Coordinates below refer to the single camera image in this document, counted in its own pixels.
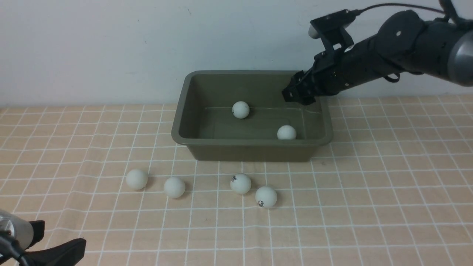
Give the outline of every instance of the cable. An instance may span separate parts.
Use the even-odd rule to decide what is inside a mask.
[[[436,13],[439,13],[439,14],[445,14],[445,12],[443,10],[440,10],[440,9],[429,8],[429,7],[418,6],[418,5],[411,5],[411,4],[401,4],[401,3],[384,3],[384,4],[377,4],[377,5],[369,6],[365,9],[359,10],[359,14],[361,14],[365,11],[368,11],[370,9],[375,9],[375,8],[379,8],[379,7],[407,7],[407,8],[413,8],[413,9],[428,10],[428,11],[436,12]]]
[[[0,231],[0,254],[12,257],[21,266],[34,266],[35,263],[25,255],[25,251],[20,247],[18,241],[10,234]]]

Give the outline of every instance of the white ping pong ball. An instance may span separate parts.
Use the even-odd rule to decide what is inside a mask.
[[[173,199],[177,199],[185,191],[185,183],[178,177],[170,177],[164,182],[164,193]]]
[[[238,119],[243,119],[250,113],[250,107],[246,102],[236,102],[232,107],[233,116]]]
[[[128,172],[125,181],[132,189],[140,190],[146,186],[146,183],[148,182],[148,174],[139,169],[133,169]]]
[[[284,125],[278,129],[278,140],[296,139],[296,130],[290,125]]]
[[[278,200],[276,191],[269,186],[262,186],[258,188],[254,197],[258,203],[258,206],[261,208],[271,208]]]
[[[230,180],[230,188],[237,194],[244,195],[251,188],[251,179],[245,174],[236,174]]]

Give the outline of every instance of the plastic tray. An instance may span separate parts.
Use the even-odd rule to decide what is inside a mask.
[[[281,91],[296,71],[196,71],[185,80],[176,109],[172,137],[196,160],[308,161],[318,146],[333,138],[325,98],[309,106],[286,103]],[[232,106],[250,106],[245,119]],[[295,140],[278,140],[289,124]]]

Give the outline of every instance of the white wall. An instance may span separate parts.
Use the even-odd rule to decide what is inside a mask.
[[[3,0],[0,106],[176,102],[195,70],[306,70],[323,47],[307,35],[310,20],[382,1]],[[454,4],[460,15],[473,10],[472,0]],[[367,12],[348,31],[364,39],[399,10]],[[405,74],[395,85],[378,80],[344,95],[468,91]]]

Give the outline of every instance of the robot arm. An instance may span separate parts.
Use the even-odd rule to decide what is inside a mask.
[[[384,78],[398,82],[400,73],[427,74],[473,86],[473,20],[456,14],[450,0],[440,0],[444,18],[424,21],[412,10],[391,16],[378,33],[357,44],[346,32],[363,10],[342,10],[312,20],[309,35],[321,38],[325,51],[314,57],[309,71],[296,73],[283,90],[287,102],[309,105],[315,97],[332,96],[360,84]]]
[[[26,252],[44,237],[44,221],[27,222],[0,209],[0,265],[14,259],[20,266],[74,266],[85,253],[85,239],[54,248]]]

